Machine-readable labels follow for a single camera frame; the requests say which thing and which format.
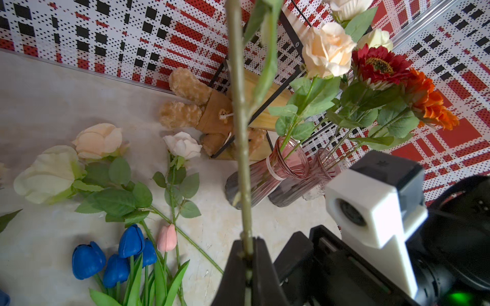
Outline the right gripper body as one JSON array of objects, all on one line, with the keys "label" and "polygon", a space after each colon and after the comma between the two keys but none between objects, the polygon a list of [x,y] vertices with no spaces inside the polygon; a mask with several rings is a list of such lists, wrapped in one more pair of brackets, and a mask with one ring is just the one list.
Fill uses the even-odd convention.
[{"label": "right gripper body", "polygon": [[323,225],[295,232],[274,267],[290,305],[418,305]]}]

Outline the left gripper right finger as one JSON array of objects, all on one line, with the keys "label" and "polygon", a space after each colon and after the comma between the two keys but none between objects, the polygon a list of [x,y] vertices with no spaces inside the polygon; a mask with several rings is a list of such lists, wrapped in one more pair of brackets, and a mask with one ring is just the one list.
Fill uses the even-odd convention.
[{"label": "left gripper right finger", "polygon": [[252,305],[289,305],[262,238],[254,238],[251,281]]}]

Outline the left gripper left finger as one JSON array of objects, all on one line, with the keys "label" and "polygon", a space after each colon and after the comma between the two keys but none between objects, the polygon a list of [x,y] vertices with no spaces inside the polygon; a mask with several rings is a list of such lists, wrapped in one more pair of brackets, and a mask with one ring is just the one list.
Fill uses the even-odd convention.
[{"label": "left gripper left finger", "polygon": [[243,251],[242,241],[235,240],[212,306],[245,305],[248,286],[246,272],[250,263]]}]

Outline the red gerbera flower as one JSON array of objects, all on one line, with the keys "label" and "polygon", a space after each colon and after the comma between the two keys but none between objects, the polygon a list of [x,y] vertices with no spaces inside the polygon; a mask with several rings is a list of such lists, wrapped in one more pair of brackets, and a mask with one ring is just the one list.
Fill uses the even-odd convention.
[{"label": "red gerbera flower", "polygon": [[412,138],[417,119],[404,101],[409,66],[385,47],[365,45],[353,52],[353,78],[325,113],[335,130],[323,161],[335,164],[361,147],[387,150]]}]

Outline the white rose flower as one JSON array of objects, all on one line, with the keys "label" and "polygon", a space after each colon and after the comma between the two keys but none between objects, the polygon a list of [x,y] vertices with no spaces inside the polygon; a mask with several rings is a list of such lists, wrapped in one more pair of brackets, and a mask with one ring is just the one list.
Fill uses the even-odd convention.
[{"label": "white rose flower", "polygon": [[393,50],[393,42],[390,40],[390,33],[381,29],[374,29],[362,36],[357,42],[357,49],[362,49],[365,45],[369,48],[385,47],[388,51]]}]

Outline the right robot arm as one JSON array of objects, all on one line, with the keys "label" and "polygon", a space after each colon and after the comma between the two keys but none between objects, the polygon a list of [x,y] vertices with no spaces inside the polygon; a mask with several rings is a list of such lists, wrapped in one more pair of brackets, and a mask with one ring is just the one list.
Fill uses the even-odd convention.
[{"label": "right robot arm", "polygon": [[408,253],[414,297],[324,226],[294,233],[274,267],[291,305],[488,305],[489,177],[465,178],[442,193]]}]

